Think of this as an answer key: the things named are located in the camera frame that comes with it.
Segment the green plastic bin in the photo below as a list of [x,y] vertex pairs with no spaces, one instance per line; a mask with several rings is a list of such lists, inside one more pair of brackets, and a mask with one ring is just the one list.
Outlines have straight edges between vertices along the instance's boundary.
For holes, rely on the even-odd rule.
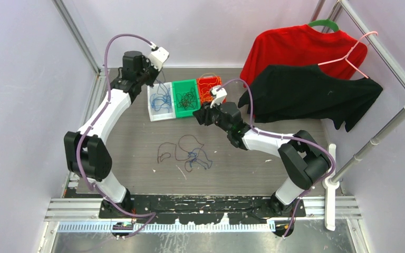
[[176,118],[193,116],[200,109],[200,100],[195,79],[173,81],[172,94]]

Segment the white plastic bin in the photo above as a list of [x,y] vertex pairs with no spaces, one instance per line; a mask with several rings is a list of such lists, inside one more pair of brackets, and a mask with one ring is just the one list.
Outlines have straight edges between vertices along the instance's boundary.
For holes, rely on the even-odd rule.
[[147,102],[151,122],[176,118],[171,82],[147,86]]

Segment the red plastic bin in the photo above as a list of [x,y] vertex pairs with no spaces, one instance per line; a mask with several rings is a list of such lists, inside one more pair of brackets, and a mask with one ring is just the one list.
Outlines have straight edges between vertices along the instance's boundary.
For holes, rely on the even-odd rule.
[[221,77],[220,76],[200,77],[196,79],[196,82],[200,104],[202,105],[204,102],[212,101],[213,98],[210,94],[210,90],[212,87],[216,85],[221,85]]

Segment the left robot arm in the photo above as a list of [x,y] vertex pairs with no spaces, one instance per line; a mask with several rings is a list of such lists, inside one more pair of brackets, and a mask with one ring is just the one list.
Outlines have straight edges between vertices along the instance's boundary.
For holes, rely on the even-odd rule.
[[169,52],[162,47],[148,56],[139,51],[125,52],[118,75],[110,82],[97,111],[77,131],[64,136],[68,170],[83,178],[90,190],[100,193],[104,204],[112,205],[112,211],[121,218],[132,213],[133,203],[130,191],[111,171],[112,158],[105,144],[142,87],[153,86],[168,58]]

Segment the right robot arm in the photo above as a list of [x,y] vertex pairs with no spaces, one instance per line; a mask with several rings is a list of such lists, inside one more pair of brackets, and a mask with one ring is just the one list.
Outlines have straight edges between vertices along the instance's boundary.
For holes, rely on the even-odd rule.
[[299,197],[334,167],[332,156],[307,131],[277,134],[260,130],[244,122],[233,102],[217,105],[206,102],[193,115],[200,125],[214,124],[225,131],[234,147],[268,153],[281,159],[288,177],[272,194],[269,204],[277,216],[287,215]]

